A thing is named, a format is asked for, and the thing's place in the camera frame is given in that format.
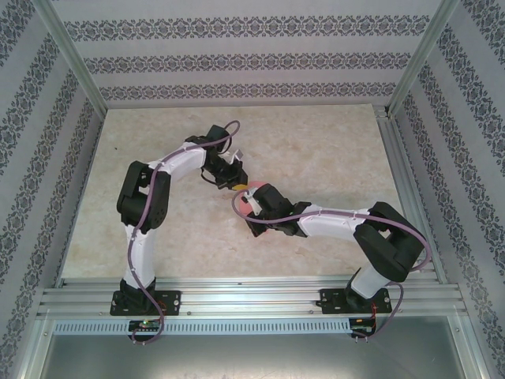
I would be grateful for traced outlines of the pink cloth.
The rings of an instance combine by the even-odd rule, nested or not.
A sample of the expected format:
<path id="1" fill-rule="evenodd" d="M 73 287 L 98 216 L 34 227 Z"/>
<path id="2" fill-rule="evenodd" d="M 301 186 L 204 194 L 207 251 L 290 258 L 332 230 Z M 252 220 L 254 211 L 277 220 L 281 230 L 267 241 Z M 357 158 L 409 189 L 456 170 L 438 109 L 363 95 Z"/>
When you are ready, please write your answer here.
<path id="1" fill-rule="evenodd" d="M 247 215 L 246 217 L 255 219 L 255 220 L 268 220 L 270 218 L 269 212 L 271 211 L 271 207 L 266 203 L 263 199 L 263 195 L 266 194 L 266 191 L 271 187 L 271 185 L 265 181 L 252 181 L 249 183 L 249 188 L 258 187 L 259 189 L 253 195 L 254 198 L 259 202 L 262 212 L 258 216 L 254 216 L 252 213 Z M 240 197 L 238 197 L 238 212 L 239 212 L 239 202 Z"/>

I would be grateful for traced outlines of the grey metal base sheet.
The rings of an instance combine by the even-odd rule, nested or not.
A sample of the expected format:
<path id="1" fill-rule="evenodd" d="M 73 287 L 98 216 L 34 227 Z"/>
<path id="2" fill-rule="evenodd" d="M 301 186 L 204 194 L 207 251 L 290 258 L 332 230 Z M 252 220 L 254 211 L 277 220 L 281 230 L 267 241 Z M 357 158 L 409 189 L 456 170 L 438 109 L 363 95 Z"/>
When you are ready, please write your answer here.
<path id="1" fill-rule="evenodd" d="M 464 379 L 453 349 L 338 335 L 55 336 L 41 379 Z"/>

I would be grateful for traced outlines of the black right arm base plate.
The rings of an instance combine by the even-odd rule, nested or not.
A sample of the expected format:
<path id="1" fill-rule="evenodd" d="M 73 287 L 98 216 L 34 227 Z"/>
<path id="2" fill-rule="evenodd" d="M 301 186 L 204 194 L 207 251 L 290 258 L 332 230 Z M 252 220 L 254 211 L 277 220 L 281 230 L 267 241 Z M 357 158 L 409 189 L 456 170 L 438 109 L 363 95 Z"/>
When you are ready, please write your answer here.
<path id="1" fill-rule="evenodd" d="M 392 311 L 389 292 L 381 288 L 369 299 L 362 298 L 344 288 L 327 288 L 320 290 L 320 299 L 316 305 L 323 314 L 358 314 L 379 313 L 389 314 Z"/>

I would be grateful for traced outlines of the long aluminium mounting rail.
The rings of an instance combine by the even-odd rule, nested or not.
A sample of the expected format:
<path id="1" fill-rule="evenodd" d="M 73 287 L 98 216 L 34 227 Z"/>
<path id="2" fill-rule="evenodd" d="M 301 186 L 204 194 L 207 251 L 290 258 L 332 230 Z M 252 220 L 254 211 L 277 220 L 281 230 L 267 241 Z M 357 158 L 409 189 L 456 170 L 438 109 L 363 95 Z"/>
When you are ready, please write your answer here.
<path id="1" fill-rule="evenodd" d="M 321 317 L 323 288 L 344 287 L 347 276 L 160 278 L 160 290 L 181 292 L 181 318 Z M 36 315 L 53 319 L 108 318 L 116 279 L 67 279 L 43 291 Z M 389 288 L 398 316 L 462 316 L 468 310 L 457 284 L 440 283 L 432 270 Z"/>

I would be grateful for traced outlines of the aluminium frame post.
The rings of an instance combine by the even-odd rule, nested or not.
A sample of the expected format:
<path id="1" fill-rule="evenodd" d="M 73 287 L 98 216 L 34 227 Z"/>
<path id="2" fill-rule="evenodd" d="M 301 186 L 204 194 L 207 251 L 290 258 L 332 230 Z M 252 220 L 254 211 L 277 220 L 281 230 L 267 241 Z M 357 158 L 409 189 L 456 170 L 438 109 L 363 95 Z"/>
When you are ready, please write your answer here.
<path id="1" fill-rule="evenodd" d="M 32 0 L 32 2 L 49 33 L 58 45 L 59 50 L 69 65 L 69 68 L 75 74 L 94 110 L 97 112 L 100 120 L 104 121 L 108 111 L 106 102 L 99 91 L 99 87 L 94 82 L 88 67 L 84 63 L 84 59 L 81 57 L 72 38 L 70 37 L 64 22 L 61 20 L 52 5 L 52 1 Z"/>
<path id="2" fill-rule="evenodd" d="M 417 75 L 420 73 L 433 47 L 436 45 L 436 41 L 440 37 L 445 25 L 450 20 L 458 4 L 459 0 L 440 0 L 437 10 L 430 20 L 421 41 L 417 45 L 412 58 L 407 64 L 405 72 L 401 76 L 386 106 L 387 116 L 389 118 L 392 118 L 398 113 L 408 91 L 417 78 Z"/>

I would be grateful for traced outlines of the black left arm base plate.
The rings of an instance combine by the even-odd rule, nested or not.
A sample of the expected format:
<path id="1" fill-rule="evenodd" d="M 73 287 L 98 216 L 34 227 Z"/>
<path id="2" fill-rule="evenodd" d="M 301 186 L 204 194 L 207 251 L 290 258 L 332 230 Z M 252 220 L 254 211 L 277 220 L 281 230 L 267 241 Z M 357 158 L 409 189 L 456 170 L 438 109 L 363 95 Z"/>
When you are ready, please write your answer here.
<path id="1" fill-rule="evenodd" d="M 180 291 L 154 291 L 151 297 L 158 304 L 164 316 L 178 316 L 181 306 Z M 156 316 L 159 311 L 143 291 L 126 294 L 122 291 L 113 293 L 110 304 L 111 316 Z"/>

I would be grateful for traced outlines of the small circuit board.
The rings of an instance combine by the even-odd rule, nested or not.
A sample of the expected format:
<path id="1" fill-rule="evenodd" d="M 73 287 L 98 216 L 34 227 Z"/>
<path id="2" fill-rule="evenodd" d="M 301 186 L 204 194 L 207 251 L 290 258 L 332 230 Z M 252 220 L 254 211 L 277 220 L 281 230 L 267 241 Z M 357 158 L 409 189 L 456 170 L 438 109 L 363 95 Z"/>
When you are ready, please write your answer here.
<path id="1" fill-rule="evenodd" d="M 353 318 L 350 319 L 350 328 L 354 332 L 359 332 L 366 335 L 372 335 L 376 330 L 376 320 L 375 319 L 361 319 Z"/>
<path id="2" fill-rule="evenodd" d="M 160 321 L 157 320 L 139 320 L 129 322 L 130 332 L 158 332 L 160 329 Z"/>

